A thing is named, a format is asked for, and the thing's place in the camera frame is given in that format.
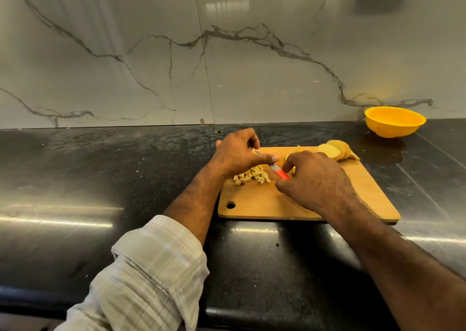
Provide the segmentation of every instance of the yellow bowl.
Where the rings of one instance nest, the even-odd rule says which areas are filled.
[[[394,106],[375,106],[364,113],[367,127],[386,139],[415,133],[427,121],[415,111]]]

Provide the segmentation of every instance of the kitchen countertop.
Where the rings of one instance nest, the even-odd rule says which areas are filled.
[[[64,318],[110,247],[160,214],[247,125],[0,131],[0,312]],[[347,141],[399,210],[394,227],[466,276],[466,119],[382,139],[363,122],[255,124],[263,146]],[[31,221],[40,217],[41,223]],[[327,224],[214,214],[200,326],[396,330],[375,285]]]

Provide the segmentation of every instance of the kitchen knife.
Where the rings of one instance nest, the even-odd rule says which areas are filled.
[[[283,169],[280,169],[280,167],[277,164],[270,163],[269,165],[273,169],[273,171],[280,177],[280,179],[290,180],[290,177],[283,171]]]

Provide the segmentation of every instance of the rolled-up sleeve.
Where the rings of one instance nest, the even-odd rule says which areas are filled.
[[[183,225],[162,215],[123,235],[115,262],[91,282],[57,330],[194,330],[208,276],[201,243]]]

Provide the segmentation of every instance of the cutting board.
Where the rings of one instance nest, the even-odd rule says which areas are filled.
[[[317,147],[302,147],[303,150],[316,152]],[[281,168],[285,156],[293,153],[295,147],[262,147],[262,153],[280,156],[277,165]],[[400,214],[371,177],[363,164],[354,159],[340,162],[341,167],[351,179],[359,197],[384,221],[398,222]],[[218,203],[218,215],[224,218],[251,220],[307,220],[323,221],[317,213],[299,206],[291,198],[279,192],[274,181],[279,177],[268,166],[263,165],[271,183],[259,184],[251,180],[243,185],[236,185],[228,179],[223,185]]]

